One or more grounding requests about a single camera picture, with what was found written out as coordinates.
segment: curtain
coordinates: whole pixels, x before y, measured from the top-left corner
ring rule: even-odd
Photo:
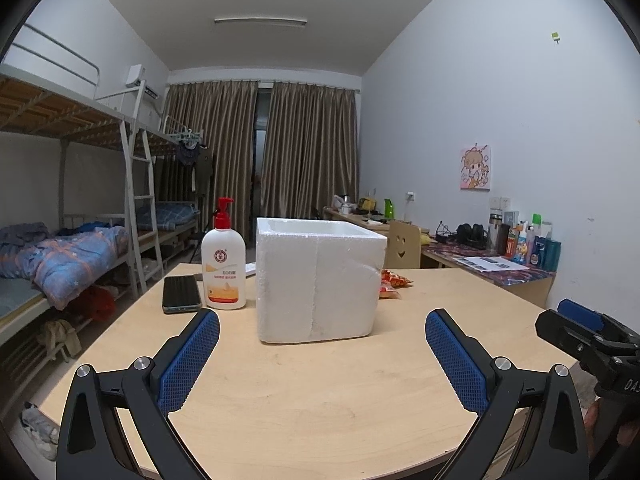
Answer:
[[[258,83],[209,81],[169,87],[166,114],[194,132],[203,131],[213,164],[213,182],[198,207],[206,226],[217,198],[234,199],[229,212],[232,228],[243,237],[250,233],[251,175],[254,161],[254,115]],[[156,162],[159,200],[194,200],[191,167],[175,157]]]
[[[261,214],[311,218],[358,187],[355,92],[275,83],[264,147]]]

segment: air conditioner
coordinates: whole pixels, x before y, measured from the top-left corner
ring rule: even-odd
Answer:
[[[145,67],[142,65],[134,65],[129,68],[129,75],[127,76],[126,87],[134,88],[136,86],[140,86],[142,81],[145,79]],[[149,85],[145,86],[145,94],[147,94],[152,99],[158,99],[158,92],[149,88]]]

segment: colorful tablecloth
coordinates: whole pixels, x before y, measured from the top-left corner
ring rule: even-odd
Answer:
[[[441,258],[444,258],[447,261],[450,261],[457,266],[459,265],[455,258],[461,257],[487,257],[487,256],[498,256],[495,251],[488,250],[480,250],[475,249],[473,247],[468,247],[462,244],[458,244],[455,242],[450,242],[448,244],[439,244],[437,242],[431,242],[430,245],[422,248],[422,254],[425,256],[430,256],[431,254],[435,254]],[[545,278],[552,278],[556,275],[555,272],[550,272],[549,270],[538,269],[537,267],[527,266],[527,269],[523,270],[496,270],[494,272],[479,272],[477,270],[473,270],[470,267],[460,266],[469,272],[473,272],[475,274],[481,275],[483,278],[487,278],[492,280],[496,285],[500,286],[509,286],[509,285],[517,285],[519,283],[529,283],[535,282],[536,280],[544,280]]]

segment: sneaker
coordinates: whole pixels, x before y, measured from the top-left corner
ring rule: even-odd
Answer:
[[[20,423],[38,433],[43,442],[58,445],[60,428],[44,416],[35,404],[24,403],[24,409],[20,413]]]
[[[58,446],[50,442],[44,442],[40,437],[40,434],[33,428],[25,424],[22,420],[20,420],[20,424],[22,425],[22,428],[26,432],[26,434],[29,435],[29,438],[33,440],[33,443],[35,444],[38,452],[47,460],[55,462],[56,455],[58,454]]]

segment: bed frame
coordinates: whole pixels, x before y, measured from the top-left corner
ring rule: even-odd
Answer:
[[[91,84],[94,87],[95,98],[100,81],[99,67],[36,27],[29,24],[25,24],[25,27],[71,53],[75,58],[90,67],[90,70],[95,70],[95,78],[91,79],[81,75],[19,43],[14,43],[13,47],[49,61],[56,67]],[[146,82],[142,81],[135,88],[128,88],[115,94],[91,99],[32,73],[13,66],[0,64],[0,131],[59,140],[59,227],[64,227],[68,224],[66,222],[68,220],[71,220],[71,226],[73,226],[75,219],[92,218],[107,222],[113,221],[113,219],[124,219],[125,228],[129,235],[129,247],[127,253],[118,259],[112,268],[123,263],[128,265],[130,290],[135,299],[138,298],[138,284],[140,284],[140,289],[144,294],[147,290],[146,282],[148,279],[153,276],[161,277],[164,275],[160,244],[171,242],[178,236],[184,236],[185,232],[195,230],[196,227],[196,222],[193,221],[180,226],[174,232],[158,231],[153,157],[171,155],[175,152],[179,140],[189,137],[201,138],[201,136],[198,136],[199,134],[193,134],[182,124],[167,116],[162,117],[160,113],[158,114],[160,128],[157,130],[140,121],[138,115],[145,89]],[[120,96],[120,109],[122,109],[126,94],[132,94],[136,97],[133,116],[127,116],[119,110],[104,104],[104,101],[111,104],[111,100],[114,97]],[[65,213],[65,165],[66,152],[70,142],[78,142],[123,153],[126,168],[124,213],[87,215],[69,215]],[[141,196],[134,194],[132,170],[134,161],[144,162],[148,168],[147,191],[146,194]],[[153,226],[152,231],[145,232],[142,235],[138,233],[136,221],[136,203],[140,201],[150,202]],[[155,250],[156,266],[150,271],[144,272],[142,253],[148,250]],[[49,304],[44,298],[34,302],[28,308],[20,308],[18,316],[15,316],[4,326],[0,326],[0,346],[48,309]],[[76,327],[76,331],[81,330],[87,324],[88,321],[82,322]],[[35,333],[33,333],[26,334],[26,338],[20,341],[15,349],[10,349],[10,354],[1,363],[5,370],[9,370],[10,375],[15,375],[14,383],[17,386],[10,402],[5,405],[3,410],[0,410],[0,418],[6,416],[24,387],[48,361],[56,359],[59,354],[66,358],[62,347],[63,344],[58,345],[53,352],[47,353],[44,348],[38,346],[35,341]]]

